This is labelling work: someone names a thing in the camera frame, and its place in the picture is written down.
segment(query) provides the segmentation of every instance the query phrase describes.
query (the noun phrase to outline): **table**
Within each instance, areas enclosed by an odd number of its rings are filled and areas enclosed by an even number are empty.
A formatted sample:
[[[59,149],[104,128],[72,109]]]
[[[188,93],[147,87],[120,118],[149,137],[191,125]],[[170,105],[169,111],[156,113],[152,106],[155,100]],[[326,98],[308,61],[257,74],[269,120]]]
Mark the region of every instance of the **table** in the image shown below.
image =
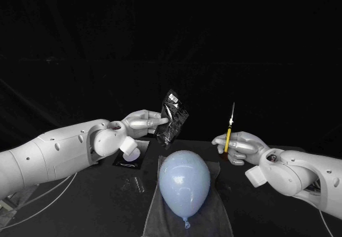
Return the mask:
[[[305,201],[277,193],[269,183],[254,188],[244,175],[254,165],[247,163],[244,166],[234,166],[221,160],[217,146],[211,142],[176,140],[166,151],[153,138],[146,137],[140,140],[150,141],[142,169],[113,166],[117,153],[107,157],[98,167],[90,167],[77,174],[67,192],[54,205],[31,220],[5,229],[0,237],[25,236],[28,233],[36,237],[140,237],[158,184],[159,155],[168,156],[179,150],[194,151],[205,161],[221,164],[217,189],[235,237],[264,234],[279,237],[328,236],[319,211]],[[293,147],[277,148],[302,150]],[[121,190],[126,179],[132,177],[142,179],[146,192]],[[32,198],[59,182],[61,180],[41,184]],[[16,220],[29,217],[52,202],[67,183],[33,205],[22,208]],[[341,234],[341,230],[334,228],[334,225],[342,223],[341,220],[328,214],[325,218],[334,234]]]

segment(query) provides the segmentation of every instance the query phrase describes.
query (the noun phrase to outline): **white cable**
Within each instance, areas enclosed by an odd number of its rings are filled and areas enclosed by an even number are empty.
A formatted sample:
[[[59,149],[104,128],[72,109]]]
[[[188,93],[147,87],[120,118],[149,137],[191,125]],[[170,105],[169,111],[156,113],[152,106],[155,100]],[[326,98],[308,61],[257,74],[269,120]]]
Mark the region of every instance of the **white cable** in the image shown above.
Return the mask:
[[[13,210],[7,211],[6,214],[3,214],[0,217],[6,216],[10,212],[19,210],[22,207],[25,207],[28,204],[31,204],[33,201],[36,201],[42,196],[45,196],[49,192],[52,192],[58,188],[58,186],[68,180],[69,177],[67,177],[67,179],[49,191],[46,191],[39,197],[36,197],[29,202],[26,202],[20,206],[18,206]]]
[[[323,215],[322,215],[322,211],[321,211],[321,210],[319,210],[319,213],[321,213],[321,216],[322,216],[322,220],[323,220],[323,222],[325,222],[325,225],[326,225],[326,221],[325,221],[325,218],[323,218]],[[328,228],[328,225],[326,225],[326,229],[328,229],[328,231],[329,231],[331,236],[334,237],[334,234],[332,234],[332,232],[331,232],[331,230],[329,230],[329,228]]]
[[[69,185],[71,185],[71,183],[72,183],[72,181],[74,181],[74,178],[72,178],[72,180],[69,181],[69,184],[68,184],[67,188],[64,189],[62,193],[59,194],[59,196],[56,197],[56,199],[52,201],[52,203],[54,203],[54,202],[59,199],[59,197],[62,196],[64,192],[67,191],[67,189],[68,189],[68,187],[69,187]],[[52,205],[52,203],[51,203],[35,215],[32,215],[32,216],[28,217],[25,220],[22,220],[22,221],[19,221],[18,223],[15,223],[13,225],[6,226],[6,227],[2,227],[0,230],[9,228],[9,227],[12,227],[12,226],[16,226],[18,224],[20,224],[20,223],[23,223],[25,221],[28,221],[33,216],[36,216],[36,215]]]

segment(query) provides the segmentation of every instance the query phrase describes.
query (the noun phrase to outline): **black backdrop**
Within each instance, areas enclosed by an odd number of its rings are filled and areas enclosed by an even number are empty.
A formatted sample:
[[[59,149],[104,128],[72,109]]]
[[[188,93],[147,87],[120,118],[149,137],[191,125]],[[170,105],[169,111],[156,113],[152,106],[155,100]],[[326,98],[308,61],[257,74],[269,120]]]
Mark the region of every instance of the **black backdrop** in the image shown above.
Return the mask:
[[[172,88],[179,139],[224,134],[235,102],[234,131],[341,157],[339,22],[329,1],[0,1],[0,150]]]

